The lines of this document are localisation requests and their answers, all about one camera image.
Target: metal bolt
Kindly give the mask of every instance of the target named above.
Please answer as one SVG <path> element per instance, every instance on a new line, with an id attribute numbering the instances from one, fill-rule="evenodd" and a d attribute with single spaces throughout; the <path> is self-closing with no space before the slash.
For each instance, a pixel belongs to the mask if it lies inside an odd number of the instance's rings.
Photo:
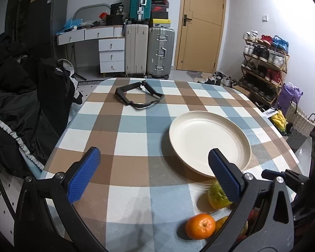
<path id="1" fill-rule="evenodd" d="M 247 180 L 252 180 L 254 178 L 254 176 L 251 174 L 251 173 L 245 173 L 244 174 L 244 177 L 247 179 Z"/>
<path id="2" fill-rule="evenodd" d="M 24 178 L 24 181 L 26 182 L 30 182 L 33 178 L 31 176 L 27 176 L 26 178 Z"/>
<path id="3" fill-rule="evenodd" d="M 283 183 L 283 178 L 281 176 L 278 176 L 276 178 L 276 181 L 278 181 L 279 183 Z"/>
<path id="4" fill-rule="evenodd" d="M 58 172 L 55 174 L 56 179 L 62 179 L 64 177 L 64 172 Z"/>

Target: desk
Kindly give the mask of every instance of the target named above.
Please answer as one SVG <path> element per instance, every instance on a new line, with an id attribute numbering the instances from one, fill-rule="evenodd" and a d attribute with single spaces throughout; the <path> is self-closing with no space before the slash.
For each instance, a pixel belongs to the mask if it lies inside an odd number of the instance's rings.
<path id="1" fill-rule="evenodd" d="M 168 129 L 179 115 L 207 110 L 229 118 L 248 137 L 252 158 L 244 173 L 261 179 L 263 169 L 299 172 L 297 159 L 277 129 L 242 93 L 227 87 L 184 81 L 147 80 L 165 97 L 141 110 L 125 106 L 117 87 L 142 79 L 116 78 L 96 87 L 58 141 L 43 174 L 66 171 L 90 146 L 101 163 L 80 201 L 74 203 L 91 232 L 110 252 L 200 251 L 204 240 L 186 241 L 179 228 L 213 209 L 206 189 L 211 178 L 185 166 L 174 153 Z M 127 97 L 146 103 L 147 94 Z M 222 218 L 221 211 L 212 214 Z"/>
<path id="2" fill-rule="evenodd" d="M 73 44 L 76 66 L 75 42 L 99 39 L 100 72 L 125 71 L 125 38 L 122 37 L 123 26 L 101 26 L 62 33 L 57 36 L 58 45 Z"/>

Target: blue gripper pad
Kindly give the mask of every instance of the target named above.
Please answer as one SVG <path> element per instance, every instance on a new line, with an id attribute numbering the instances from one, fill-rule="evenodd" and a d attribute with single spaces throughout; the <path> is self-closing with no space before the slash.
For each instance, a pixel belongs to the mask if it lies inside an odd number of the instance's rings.
<path id="1" fill-rule="evenodd" d="M 78 201 L 90 182 L 94 172 L 100 164 L 100 150 L 97 148 L 90 149 L 81 160 L 83 163 L 78 168 L 68 184 L 67 197 L 72 204 Z"/>
<path id="2" fill-rule="evenodd" d="M 212 149 L 209 152 L 208 161 L 229 201 L 238 203 L 244 189 L 242 172 L 236 165 L 228 162 L 219 149 Z"/>

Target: white desk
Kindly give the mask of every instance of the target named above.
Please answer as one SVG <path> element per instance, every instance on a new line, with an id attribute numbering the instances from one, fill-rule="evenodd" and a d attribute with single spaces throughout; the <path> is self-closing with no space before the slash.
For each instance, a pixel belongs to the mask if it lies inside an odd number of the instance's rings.
<path id="1" fill-rule="evenodd" d="M 122 34 L 122 25 L 86 28 L 58 35 L 57 44 L 64 45 L 89 39 L 100 39 L 98 43 L 100 72 L 124 72 L 125 38 L 122 37 Z"/>

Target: yellow plastic bag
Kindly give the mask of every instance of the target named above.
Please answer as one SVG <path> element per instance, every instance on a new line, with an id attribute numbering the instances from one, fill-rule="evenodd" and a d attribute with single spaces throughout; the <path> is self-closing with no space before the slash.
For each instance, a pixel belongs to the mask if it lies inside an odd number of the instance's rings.
<path id="1" fill-rule="evenodd" d="M 284 132 L 286 130 L 287 121 L 283 116 L 281 110 L 279 110 L 279 113 L 271 116 L 271 119 L 280 131 Z"/>

